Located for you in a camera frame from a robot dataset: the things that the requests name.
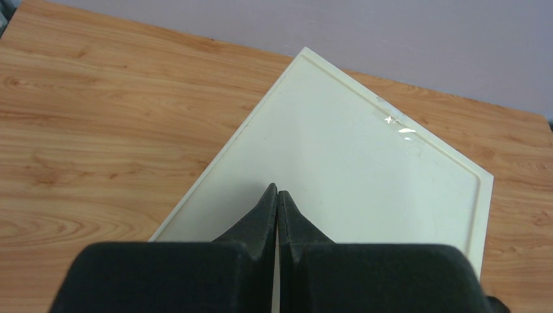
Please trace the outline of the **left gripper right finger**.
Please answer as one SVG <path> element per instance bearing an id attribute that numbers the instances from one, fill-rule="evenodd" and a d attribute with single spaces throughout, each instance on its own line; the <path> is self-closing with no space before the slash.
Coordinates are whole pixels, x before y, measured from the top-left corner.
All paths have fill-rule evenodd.
<path id="1" fill-rule="evenodd" d="M 491 312 L 452 246 L 335 243 L 277 200 L 281 312 Z"/>

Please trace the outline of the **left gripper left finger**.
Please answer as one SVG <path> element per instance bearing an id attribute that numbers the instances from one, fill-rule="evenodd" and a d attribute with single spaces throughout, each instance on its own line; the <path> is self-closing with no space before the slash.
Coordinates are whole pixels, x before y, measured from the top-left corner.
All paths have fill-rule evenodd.
<path id="1" fill-rule="evenodd" d="M 270 312 L 277 196 L 210 242 L 101 242 L 75 258 L 51 312 Z"/>

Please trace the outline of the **white mini drawer cabinet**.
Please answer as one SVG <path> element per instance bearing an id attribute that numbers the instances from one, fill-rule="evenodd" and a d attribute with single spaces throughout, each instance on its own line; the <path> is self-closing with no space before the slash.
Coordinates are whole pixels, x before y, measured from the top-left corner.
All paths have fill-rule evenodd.
<path id="1" fill-rule="evenodd" d="M 216 239 L 270 184 L 335 243 L 452 246 L 479 282 L 493 176 L 309 49 L 152 240 Z"/>

